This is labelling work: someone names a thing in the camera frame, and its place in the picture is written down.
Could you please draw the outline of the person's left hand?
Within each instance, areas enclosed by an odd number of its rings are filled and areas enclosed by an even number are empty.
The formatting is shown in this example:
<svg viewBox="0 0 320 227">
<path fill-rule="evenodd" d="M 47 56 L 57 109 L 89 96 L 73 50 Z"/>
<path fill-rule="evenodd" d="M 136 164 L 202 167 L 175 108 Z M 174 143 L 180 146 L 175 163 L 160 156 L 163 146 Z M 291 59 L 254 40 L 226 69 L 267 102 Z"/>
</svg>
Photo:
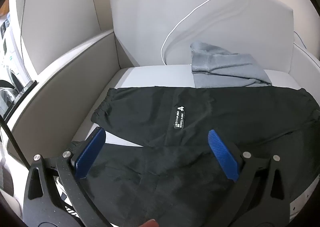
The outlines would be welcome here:
<svg viewBox="0 0 320 227">
<path fill-rule="evenodd" d="M 139 227 L 159 227 L 159 224 L 155 219 L 150 219 L 147 222 L 140 225 Z"/>
</svg>

